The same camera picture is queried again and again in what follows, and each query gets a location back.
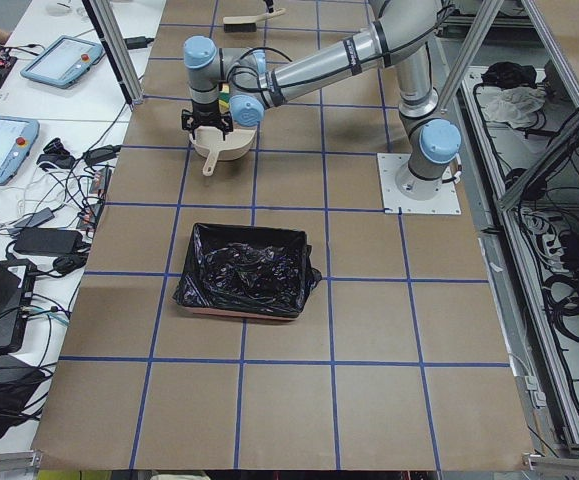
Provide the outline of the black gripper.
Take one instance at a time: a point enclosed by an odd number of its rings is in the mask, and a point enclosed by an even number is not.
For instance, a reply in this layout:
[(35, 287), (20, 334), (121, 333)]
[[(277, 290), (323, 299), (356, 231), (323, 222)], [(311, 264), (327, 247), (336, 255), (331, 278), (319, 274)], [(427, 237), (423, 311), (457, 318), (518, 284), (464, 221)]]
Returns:
[(196, 130), (201, 126), (217, 128), (221, 131), (222, 140), (226, 141), (228, 133), (233, 131), (233, 120), (229, 113), (221, 113), (220, 110), (182, 110), (181, 127), (189, 132), (191, 140), (196, 140)]

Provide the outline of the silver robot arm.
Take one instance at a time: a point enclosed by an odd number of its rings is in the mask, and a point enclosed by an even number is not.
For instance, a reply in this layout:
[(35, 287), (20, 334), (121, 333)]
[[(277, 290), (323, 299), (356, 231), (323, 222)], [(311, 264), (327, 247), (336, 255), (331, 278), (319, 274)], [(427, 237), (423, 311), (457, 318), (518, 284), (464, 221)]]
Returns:
[(188, 38), (183, 60), (191, 109), (183, 130), (256, 127), (266, 110), (372, 68), (394, 68), (399, 115), (412, 148), (407, 169), (421, 181), (442, 178), (461, 145), (459, 130), (438, 119), (428, 40), (452, 13), (449, 1), (373, 1), (365, 29), (307, 57), (269, 67), (265, 48), (219, 48), (205, 36)]

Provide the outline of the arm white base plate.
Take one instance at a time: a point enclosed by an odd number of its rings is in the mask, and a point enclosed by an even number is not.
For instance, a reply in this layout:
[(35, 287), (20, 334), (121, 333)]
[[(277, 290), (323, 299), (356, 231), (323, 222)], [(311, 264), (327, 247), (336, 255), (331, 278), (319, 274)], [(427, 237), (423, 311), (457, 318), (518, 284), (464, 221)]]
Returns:
[(408, 168), (409, 154), (377, 155), (383, 211), (404, 215), (460, 215), (461, 207), (447, 166), (440, 179), (415, 177)]

